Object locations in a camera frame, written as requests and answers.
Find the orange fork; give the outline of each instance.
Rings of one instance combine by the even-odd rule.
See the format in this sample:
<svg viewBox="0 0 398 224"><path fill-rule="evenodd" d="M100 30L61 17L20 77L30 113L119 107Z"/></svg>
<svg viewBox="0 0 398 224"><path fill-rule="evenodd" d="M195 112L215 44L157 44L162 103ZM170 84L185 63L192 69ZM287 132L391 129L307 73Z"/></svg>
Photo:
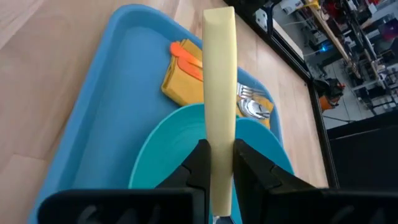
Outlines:
<svg viewBox="0 0 398 224"><path fill-rule="evenodd" d="M172 44L170 44L170 52L177 58L183 58L192 65L203 68L202 62L195 58L190 52L187 52L178 42L172 42Z"/></svg>
<svg viewBox="0 0 398 224"><path fill-rule="evenodd" d="M203 81L203 72L200 68L188 63L184 58L177 58L178 67L188 75L196 78L199 81Z"/></svg>

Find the black table edge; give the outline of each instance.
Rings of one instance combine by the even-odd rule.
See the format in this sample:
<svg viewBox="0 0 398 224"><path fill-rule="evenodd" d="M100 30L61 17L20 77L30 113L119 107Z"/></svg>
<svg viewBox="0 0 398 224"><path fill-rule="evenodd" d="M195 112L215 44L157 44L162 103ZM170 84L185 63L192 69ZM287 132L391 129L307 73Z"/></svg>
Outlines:
<svg viewBox="0 0 398 224"><path fill-rule="evenodd" d="M229 6L234 6L229 0L224 0ZM296 53L296 51L285 41L285 39L274 29L274 32L269 36L263 29L261 29L254 20L254 17L248 16L239 7L234 6L235 13L249 25L249 27L266 43L268 44L298 75L305 81L310 94L312 110L315 117L315 124L317 127L320 149L322 152L323 163L325 166L326 177L328 185L332 188L339 188L338 178L336 174L335 163L330 149L328 134L323 122L322 111L320 108L318 94L315 91L312 82L313 77L308 71L307 65L303 59Z"/></svg>

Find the cable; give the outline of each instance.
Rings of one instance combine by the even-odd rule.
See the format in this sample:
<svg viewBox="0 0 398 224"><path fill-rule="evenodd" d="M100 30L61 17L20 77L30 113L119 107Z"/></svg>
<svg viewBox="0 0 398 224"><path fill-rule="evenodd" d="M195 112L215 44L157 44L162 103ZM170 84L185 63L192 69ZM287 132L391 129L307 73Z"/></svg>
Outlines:
<svg viewBox="0 0 398 224"><path fill-rule="evenodd" d="M333 64L332 64L331 67L333 68L333 73L335 74L335 78L338 80L337 75L336 75L336 71L335 71L335 66L333 66ZM341 99L343 100L344 108L346 109L348 120L351 121L351 119L349 118L349 113L348 113L348 109L347 109L347 105L346 105L346 102L344 100L344 97L341 97Z"/></svg>
<svg viewBox="0 0 398 224"><path fill-rule="evenodd" d="M345 69L343 69L343 72L345 73L346 77L349 77L349 74L348 74L348 72L347 72ZM352 89L349 89L349 90L350 90L350 91L352 92L352 94L356 97L355 92L354 92ZM355 102L356 102L356 106L357 106L358 108L361 108L361 106L360 106L359 103L358 103L358 99L357 99ZM359 113L360 113L361 117L363 118L364 116L362 115L361 109L359 109Z"/></svg>
<svg viewBox="0 0 398 224"><path fill-rule="evenodd" d="M324 118L329 118L329 119L335 119L335 120L337 120L337 121L342 121L342 122L347 122L347 123L355 122L355 121L353 121L353 120L343 120L343 119L339 119L339 118L329 117L329 116L326 116L326 115L323 115L323 117L324 117Z"/></svg>
<svg viewBox="0 0 398 224"><path fill-rule="evenodd" d="M313 55L313 54L316 54L316 53L320 52L321 50L322 50L322 49L319 49L319 50L317 50L316 52L312 52L312 53L309 53L309 54L305 54L305 55L303 55L303 56Z"/></svg>
<svg viewBox="0 0 398 224"><path fill-rule="evenodd" d="M317 50L317 51L315 51L315 52L309 53L309 54L305 54L305 55L303 55L303 56L313 55L313 54L316 54L316 53L318 53L318 52L325 52L325 51L327 51L328 48L331 47L331 46L332 46L332 45L323 46L321 49L319 49L319 50Z"/></svg>
<svg viewBox="0 0 398 224"><path fill-rule="evenodd" d="M308 19L306 19L306 20L304 20L304 21L290 22L290 23L286 23L286 24L284 24L284 25L282 25L282 26L287 26L287 25L291 25L291 24L298 24L298 23L302 23L302 22L307 22L307 21L309 21L309 20L312 19L312 18L313 18L313 16L309 17Z"/></svg>

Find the wooden table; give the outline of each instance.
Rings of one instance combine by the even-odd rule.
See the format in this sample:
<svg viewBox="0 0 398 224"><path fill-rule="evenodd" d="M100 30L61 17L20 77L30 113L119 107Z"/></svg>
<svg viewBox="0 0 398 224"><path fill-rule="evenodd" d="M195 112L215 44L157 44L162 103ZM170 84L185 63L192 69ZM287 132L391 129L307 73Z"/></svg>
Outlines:
<svg viewBox="0 0 398 224"><path fill-rule="evenodd" d="M201 37L204 9L222 0L0 0L0 220L24 223L52 160L104 27L115 9L148 4ZM305 82L240 18L238 64L279 110L297 176L326 187Z"/></svg>
<svg viewBox="0 0 398 224"><path fill-rule="evenodd" d="M305 2L307 4L310 4L314 1L317 0L305 0ZM351 61L350 57L348 56L348 54L346 53L344 47L342 46L342 44L340 43L340 41L337 39L337 37L334 35L334 33L331 31L330 27L328 26L328 24L326 23L326 19L328 18L329 15L325 15L324 13L321 12L321 10L319 10L317 7L315 6L309 6L312 14L314 15L314 17L318 20L318 22L321 24L321 26L323 27L323 29L325 30L327 36L329 37L329 39L333 42L334 46L337 48L337 50L340 52L341 56L344 58L344 60L347 62L349 67L353 67L353 73L355 74L355 76L357 78L361 78L361 75L358 72L358 69L356 68L356 65Z"/></svg>

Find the metal fork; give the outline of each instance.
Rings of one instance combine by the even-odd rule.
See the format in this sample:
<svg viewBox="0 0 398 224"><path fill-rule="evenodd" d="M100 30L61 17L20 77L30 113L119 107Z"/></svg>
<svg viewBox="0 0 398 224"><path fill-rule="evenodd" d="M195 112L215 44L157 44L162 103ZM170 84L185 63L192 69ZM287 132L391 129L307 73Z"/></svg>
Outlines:
<svg viewBox="0 0 398 224"><path fill-rule="evenodd" d="M253 99L254 95L265 96L265 92L263 90L251 88L240 83L236 84L236 94L244 99Z"/></svg>

